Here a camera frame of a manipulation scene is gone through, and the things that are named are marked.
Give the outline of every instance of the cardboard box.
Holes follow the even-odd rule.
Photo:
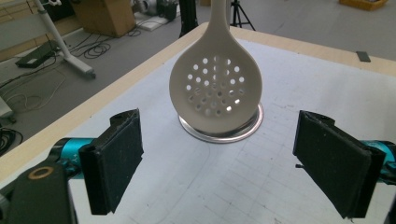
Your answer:
[[[388,0],[378,0],[376,2],[369,2],[367,0],[339,0],[339,3],[342,5],[357,7],[367,11],[373,11],[377,8],[380,8],[387,2]]]
[[[72,7],[88,33],[120,37],[134,28],[129,0],[79,0]]]
[[[200,0],[199,5],[203,7],[210,7],[212,5],[212,0]]]

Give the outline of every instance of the slotted spoon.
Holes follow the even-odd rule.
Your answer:
[[[262,95],[260,69],[231,35],[226,8],[226,0],[212,1],[204,35],[178,58],[169,82],[177,113],[204,133],[243,126]]]

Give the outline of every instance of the gray floor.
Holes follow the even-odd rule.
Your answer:
[[[392,0],[375,11],[342,6],[337,0],[249,0],[241,1],[241,5],[258,32],[337,49],[365,50],[372,56],[396,61],[396,6]],[[199,23],[208,21],[209,15],[210,7],[197,6]],[[1,124],[21,132],[25,139],[33,136],[176,41],[179,33],[180,18],[176,18],[152,32],[142,30],[138,36],[107,41],[111,49],[101,57],[79,57],[94,68],[96,79],[82,76],[59,57],[55,65],[0,90],[3,99],[12,97],[8,104],[17,120],[1,120]],[[78,30],[64,40],[73,48],[88,35]],[[17,68],[17,60],[0,63],[0,82],[32,71]]]

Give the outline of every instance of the table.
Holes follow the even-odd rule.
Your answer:
[[[95,137],[111,114],[139,107],[145,154],[116,214],[91,216],[83,181],[70,181],[81,223],[349,223],[310,177],[294,168],[298,111],[334,118],[358,139],[396,142],[396,104],[390,94],[396,91],[396,62],[372,57],[371,63],[360,63],[354,52],[231,27],[262,70],[264,121],[244,141],[208,144],[181,128],[166,95],[177,55],[206,26],[0,158],[0,187],[46,158],[57,140]],[[354,222],[382,223],[395,192],[378,184],[367,218]]]

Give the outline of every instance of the round metal plate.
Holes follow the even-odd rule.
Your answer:
[[[181,126],[183,126],[189,134],[200,140],[210,143],[232,143],[245,139],[255,133],[262,124],[263,117],[264,111],[262,109],[262,104],[258,104],[254,115],[241,127],[231,132],[216,134],[204,133],[193,129],[181,116],[179,116],[178,119],[180,120]]]

